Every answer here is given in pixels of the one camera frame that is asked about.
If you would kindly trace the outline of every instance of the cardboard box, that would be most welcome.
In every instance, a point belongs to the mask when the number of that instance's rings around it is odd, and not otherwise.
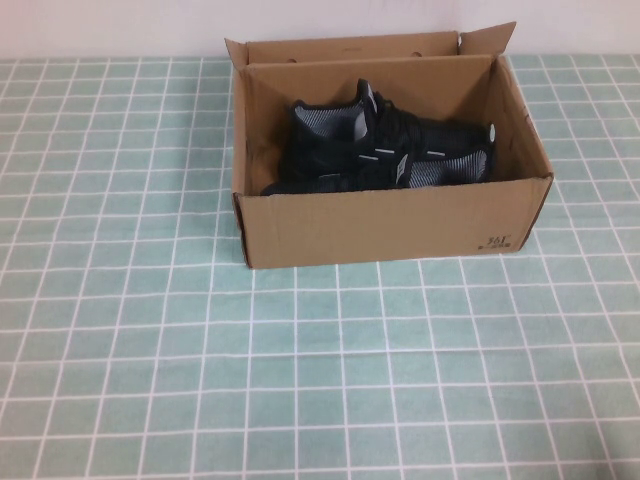
[[[439,32],[240,44],[234,74],[233,204],[247,265],[291,267],[504,253],[527,240],[553,171],[506,60],[515,23]],[[353,100],[358,78],[398,108],[493,123],[488,183],[260,197],[277,180],[288,107]]]

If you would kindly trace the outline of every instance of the black shoelace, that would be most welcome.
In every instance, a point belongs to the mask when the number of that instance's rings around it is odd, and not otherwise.
[[[376,140],[385,148],[402,151],[421,151],[427,146],[427,133],[421,120],[412,113],[398,109],[391,100],[385,100],[375,93],[378,104],[379,121]]]

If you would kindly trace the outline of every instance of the black sneaker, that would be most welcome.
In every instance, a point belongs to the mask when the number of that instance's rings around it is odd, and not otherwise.
[[[485,181],[490,173],[489,147],[478,147],[457,158],[417,158],[405,154],[401,160],[380,160],[362,167],[357,173],[323,175],[313,180],[276,182],[261,195],[301,193],[359,192],[443,185],[465,185]]]
[[[468,162],[491,163],[492,149],[483,159],[471,155],[490,146],[489,129],[418,118],[397,109],[362,79],[353,102],[310,106],[298,101],[291,108],[291,118],[292,133],[279,171],[284,181],[355,174],[372,162],[409,152],[416,152],[424,161],[458,159],[457,163],[468,171],[488,170],[486,166],[469,166]],[[463,177],[467,183],[481,181]]]
[[[392,190],[410,186],[413,155],[405,154],[399,161],[370,163],[357,173],[323,175],[313,180],[276,182],[261,195],[293,195],[301,193],[360,192],[364,190]]]

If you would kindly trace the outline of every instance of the shoe tongue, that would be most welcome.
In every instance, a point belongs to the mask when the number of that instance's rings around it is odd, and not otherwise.
[[[360,140],[367,133],[375,130],[378,115],[378,103],[373,89],[366,80],[358,80],[358,98],[362,103],[362,112],[356,118],[354,127],[354,139]]]

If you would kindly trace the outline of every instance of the gray mesh panel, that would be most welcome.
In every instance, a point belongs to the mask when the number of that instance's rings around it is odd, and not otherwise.
[[[362,102],[342,108],[307,110],[295,109],[298,118],[317,135],[331,138],[353,136],[356,118],[363,111]]]
[[[480,180],[487,168],[487,153],[478,150],[466,157],[448,160],[414,162],[411,168],[411,188],[434,185],[459,185]]]

